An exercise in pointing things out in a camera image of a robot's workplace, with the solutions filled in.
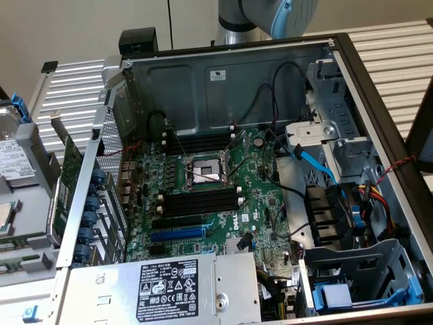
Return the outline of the metal CPU socket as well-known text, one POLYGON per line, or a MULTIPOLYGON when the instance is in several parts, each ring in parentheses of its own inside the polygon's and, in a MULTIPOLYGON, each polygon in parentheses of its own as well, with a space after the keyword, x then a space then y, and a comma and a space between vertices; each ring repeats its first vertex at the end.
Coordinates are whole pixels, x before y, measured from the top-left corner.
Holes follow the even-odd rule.
POLYGON ((229 178, 232 159, 228 150, 199 152, 179 158, 182 191, 222 190, 233 186, 229 178))

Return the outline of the metal socket cover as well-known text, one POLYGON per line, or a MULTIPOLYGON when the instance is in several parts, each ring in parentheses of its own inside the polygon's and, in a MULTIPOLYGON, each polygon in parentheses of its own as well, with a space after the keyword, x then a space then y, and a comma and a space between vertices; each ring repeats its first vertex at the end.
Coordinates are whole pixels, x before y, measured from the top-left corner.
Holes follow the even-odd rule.
POLYGON ((249 153, 249 145, 250 145, 250 140, 248 135, 246 134, 246 130, 243 129, 241 130, 239 133, 237 133, 232 139, 231 141, 227 144, 227 146, 225 147, 225 149, 223 150, 223 154, 227 154, 230 147, 232 145, 235 144, 235 142, 239 139, 242 138, 242 148, 244 150, 244 156, 247 157, 248 153, 249 153))

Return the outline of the green Dell motherboard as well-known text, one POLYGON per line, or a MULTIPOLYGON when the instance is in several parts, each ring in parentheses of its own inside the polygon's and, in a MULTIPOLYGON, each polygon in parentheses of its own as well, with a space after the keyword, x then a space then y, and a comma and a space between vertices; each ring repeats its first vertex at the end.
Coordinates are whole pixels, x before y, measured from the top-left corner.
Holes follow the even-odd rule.
MULTIPOLYGON (((129 220, 129 242, 126 250, 128 262, 146 261, 168 257, 214 253, 222 256, 228 238, 242 237, 246 232, 254 236, 253 254, 258 280, 261 318, 264 321, 284 320, 294 315, 296 285, 292 260, 292 239, 299 229, 288 225, 288 203, 279 184, 274 154, 283 152, 283 135, 273 133, 265 125, 246 129, 249 137, 250 157, 230 177, 238 199, 237 211, 201 214, 203 238, 189 238, 164 242, 151 242, 154 232, 178 230, 153 230, 152 221, 164 217, 167 194, 189 193, 180 189, 180 158, 183 154, 168 155, 166 149, 178 144, 165 131, 159 139, 131 148, 129 158, 122 166, 125 189, 124 207, 129 220), (255 137, 265 143, 262 148, 253 144, 255 137), (148 246, 163 244, 166 254, 151 257, 148 246)), ((231 168, 243 158, 242 138, 229 149, 231 168)))

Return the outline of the open metal PC case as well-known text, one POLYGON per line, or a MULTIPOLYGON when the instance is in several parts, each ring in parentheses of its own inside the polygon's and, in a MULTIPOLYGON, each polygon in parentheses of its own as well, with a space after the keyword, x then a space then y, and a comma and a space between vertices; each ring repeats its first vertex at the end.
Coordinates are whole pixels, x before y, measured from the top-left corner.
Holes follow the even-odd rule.
POLYGON ((70 275, 74 269, 133 263, 126 260, 130 225, 125 212, 122 166, 133 146, 159 139, 176 129, 243 130, 265 125, 283 135, 283 152, 274 154, 279 184, 288 203, 288 225, 299 229, 292 239, 296 294, 299 261, 313 242, 304 205, 306 187, 336 186, 352 221, 360 206, 365 232, 354 247, 367 248, 396 239, 406 250, 424 292, 418 305, 352 311, 326 316, 264 321, 247 325, 433 325, 433 195, 407 152, 404 139, 347 35, 327 35, 250 45, 232 45, 122 56, 103 75, 102 111, 93 128, 78 175, 63 236, 49 318, 61 325, 70 275), (350 111, 359 133, 373 147, 360 177, 337 179, 323 153, 323 140, 289 138, 286 126, 320 123, 311 109, 308 65, 331 59, 350 91, 350 111), (94 168, 106 183, 91 183, 94 168), (73 261, 87 196, 96 196, 93 242, 85 263, 73 261))

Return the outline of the long black expansion slot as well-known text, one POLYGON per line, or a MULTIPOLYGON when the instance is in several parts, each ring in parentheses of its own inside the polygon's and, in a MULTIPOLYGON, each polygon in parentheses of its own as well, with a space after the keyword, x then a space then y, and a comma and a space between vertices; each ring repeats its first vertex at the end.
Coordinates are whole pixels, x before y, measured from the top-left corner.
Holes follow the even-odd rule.
POLYGON ((168 230, 177 228, 188 228, 202 225, 200 215, 186 217, 161 218, 152 221, 153 230, 168 230))

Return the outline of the blue expansion slot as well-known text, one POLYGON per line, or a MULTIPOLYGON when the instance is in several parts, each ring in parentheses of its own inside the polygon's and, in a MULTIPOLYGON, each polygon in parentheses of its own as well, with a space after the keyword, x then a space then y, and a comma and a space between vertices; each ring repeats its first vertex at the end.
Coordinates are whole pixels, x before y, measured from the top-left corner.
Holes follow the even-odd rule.
POLYGON ((171 240, 184 240, 189 238, 203 238, 206 236, 206 229, 203 227, 188 227, 178 230, 154 232, 151 234, 151 242, 164 242, 171 240))

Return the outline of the green graphics card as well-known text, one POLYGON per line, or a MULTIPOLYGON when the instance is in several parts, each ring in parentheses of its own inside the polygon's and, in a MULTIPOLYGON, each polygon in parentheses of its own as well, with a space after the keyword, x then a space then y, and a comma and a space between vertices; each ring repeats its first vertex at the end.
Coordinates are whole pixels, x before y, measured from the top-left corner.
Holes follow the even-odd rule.
POLYGON ((55 111, 50 116, 50 121, 54 131, 64 144, 64 157, 60 176, 55 184, 55 190, 50 202, 47 218, 47 237, 50 237, 52 245, 60 247, 72 206, 83 155, 66 130, 59 111, 55 111))

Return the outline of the blue plastic tab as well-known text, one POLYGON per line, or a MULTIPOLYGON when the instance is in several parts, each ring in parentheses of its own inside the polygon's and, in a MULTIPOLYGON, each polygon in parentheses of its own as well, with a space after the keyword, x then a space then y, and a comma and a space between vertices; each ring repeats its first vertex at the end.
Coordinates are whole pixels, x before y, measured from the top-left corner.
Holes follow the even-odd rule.
POLYGON ((366 224, 363 221, 360 206, 354 205, 351 208, 353 221, 353 235, 361 236, 365 232, 366 224))

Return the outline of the grey power supply unit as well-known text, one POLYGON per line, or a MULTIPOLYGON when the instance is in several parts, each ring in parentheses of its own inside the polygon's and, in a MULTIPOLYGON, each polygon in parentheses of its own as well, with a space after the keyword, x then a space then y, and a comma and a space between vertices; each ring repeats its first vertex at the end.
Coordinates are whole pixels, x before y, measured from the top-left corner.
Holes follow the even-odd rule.
POLYGON ((261 321, 252 253, 74 269, 61 325, 247 325, 261 321))

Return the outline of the blue disk caddy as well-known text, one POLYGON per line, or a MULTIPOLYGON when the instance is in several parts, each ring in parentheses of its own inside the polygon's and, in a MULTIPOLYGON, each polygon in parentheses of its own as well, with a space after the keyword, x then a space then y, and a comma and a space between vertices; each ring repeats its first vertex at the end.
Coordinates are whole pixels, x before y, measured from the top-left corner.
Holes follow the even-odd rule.
POLYGON ((406 288, 398 288, 385 298, 369 301, 354 302, 347 284, 317 286, 312 296, 315 311, 319 315, 417 305, 423 302, 422 292, 417 292, 412 285, 406 288))

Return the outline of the grey disk bay cage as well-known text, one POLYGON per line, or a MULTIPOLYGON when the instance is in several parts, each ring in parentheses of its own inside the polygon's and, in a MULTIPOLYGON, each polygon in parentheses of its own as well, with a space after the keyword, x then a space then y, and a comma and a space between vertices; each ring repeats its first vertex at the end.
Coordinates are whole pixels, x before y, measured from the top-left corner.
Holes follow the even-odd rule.
POLYGON ((334 251, 317 247, 307 249, 299 261, 300 278, 294 311, 299 318, 319 315, 312 293, 317 286, 347 284, 354 302, 385 298, 398 288, 412 285, 424 301, 424 292, 406 250, 396 239, 371 247, 334 251))

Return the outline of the grey parts rack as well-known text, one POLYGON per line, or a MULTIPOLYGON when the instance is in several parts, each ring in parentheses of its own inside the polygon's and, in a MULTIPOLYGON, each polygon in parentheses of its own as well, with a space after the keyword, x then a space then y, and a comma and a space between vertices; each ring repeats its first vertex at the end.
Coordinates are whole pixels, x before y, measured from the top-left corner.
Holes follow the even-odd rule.
POLYGON ((55 184, 60 176, 60 165, 54 154, 47 153, 35 123, 22 123, 15 139, 30 161, 37 184, 22 188, 11 188, 0 176, 0 204, 18 201, 14 219, 14 233, 11 236, 39 234, 30 239, 30 247, 1 251, 0 259, 11 259, 39 255, 34 261, 22 263, 22 271, 0 274, 0 288, 37 282, 53 278, 59 247, 52 245, 47 237, 47 218, 55 184))

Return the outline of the silver CPU chip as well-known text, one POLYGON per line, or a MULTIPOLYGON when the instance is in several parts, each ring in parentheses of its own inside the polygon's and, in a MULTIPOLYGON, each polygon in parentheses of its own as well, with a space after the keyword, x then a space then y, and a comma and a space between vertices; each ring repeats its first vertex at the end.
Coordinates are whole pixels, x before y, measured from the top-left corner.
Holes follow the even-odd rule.
POLYGON ((14 233, 14 219, 17 213, 18 201, 0 204, 0 238, 11 236, 14 233))

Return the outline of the small blue clip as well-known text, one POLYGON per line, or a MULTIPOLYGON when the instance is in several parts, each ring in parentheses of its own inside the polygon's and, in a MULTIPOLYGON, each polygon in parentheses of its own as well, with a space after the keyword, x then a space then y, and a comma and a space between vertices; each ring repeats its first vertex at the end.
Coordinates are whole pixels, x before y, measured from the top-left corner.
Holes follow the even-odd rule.
POLYGON ((24 308, 24 312, 22 314, 22 321, 24 324, 34 324, 40 322, 38 318, 38 305, 29 305, 24 308))

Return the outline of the black block bracket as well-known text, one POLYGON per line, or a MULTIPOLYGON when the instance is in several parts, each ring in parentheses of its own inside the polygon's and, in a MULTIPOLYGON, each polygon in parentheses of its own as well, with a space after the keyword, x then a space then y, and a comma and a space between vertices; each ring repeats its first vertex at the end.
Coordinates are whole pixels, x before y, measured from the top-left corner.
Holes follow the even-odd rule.
POLYGON ((118 40, 118 48, 122 56, 158 52, 156 28, 145 27, 123 30, 118 40))

